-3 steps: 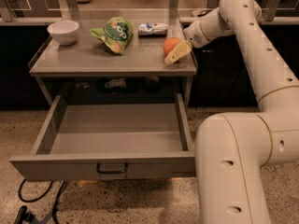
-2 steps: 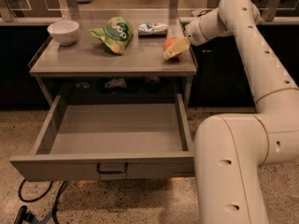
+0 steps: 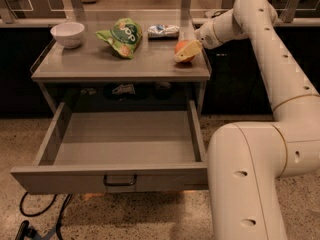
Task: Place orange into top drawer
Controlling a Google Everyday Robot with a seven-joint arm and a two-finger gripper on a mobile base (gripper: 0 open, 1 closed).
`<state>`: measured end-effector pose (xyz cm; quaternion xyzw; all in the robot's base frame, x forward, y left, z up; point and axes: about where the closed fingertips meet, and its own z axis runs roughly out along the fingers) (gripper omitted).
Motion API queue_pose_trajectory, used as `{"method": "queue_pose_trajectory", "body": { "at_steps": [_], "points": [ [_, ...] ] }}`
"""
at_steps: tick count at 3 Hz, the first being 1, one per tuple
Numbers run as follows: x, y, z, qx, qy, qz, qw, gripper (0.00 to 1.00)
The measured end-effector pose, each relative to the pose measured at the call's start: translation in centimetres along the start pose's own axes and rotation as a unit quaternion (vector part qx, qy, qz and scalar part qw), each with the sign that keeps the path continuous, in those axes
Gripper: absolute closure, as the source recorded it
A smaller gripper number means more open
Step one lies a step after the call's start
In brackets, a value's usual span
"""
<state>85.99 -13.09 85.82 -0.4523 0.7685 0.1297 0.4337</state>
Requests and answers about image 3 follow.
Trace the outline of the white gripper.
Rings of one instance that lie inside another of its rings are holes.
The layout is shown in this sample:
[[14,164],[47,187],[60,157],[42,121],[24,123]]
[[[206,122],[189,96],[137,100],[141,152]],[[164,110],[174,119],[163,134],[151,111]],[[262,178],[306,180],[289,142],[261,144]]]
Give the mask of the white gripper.
[[215,49],[222,45],[222,42],[215,34],[213,20],[204,23],[200,28],[196,29],[194,33],[199,41],[188,40],[189,43],[183,49],[187,56],[195,57],[198,55],[202,51],[202,45],[206,49]]

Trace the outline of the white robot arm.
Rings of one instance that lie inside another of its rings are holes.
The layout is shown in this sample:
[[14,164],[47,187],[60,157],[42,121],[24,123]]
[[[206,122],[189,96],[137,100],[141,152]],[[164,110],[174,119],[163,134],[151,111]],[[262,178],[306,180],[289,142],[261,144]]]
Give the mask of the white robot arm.
[[276,181],[320,168],[320,94],[276,33],[267,0],[235,0],[175,51],[178,63],[204,48],[247,39],[271,114],[219,127],[207,149],[214,240],[288,240]]

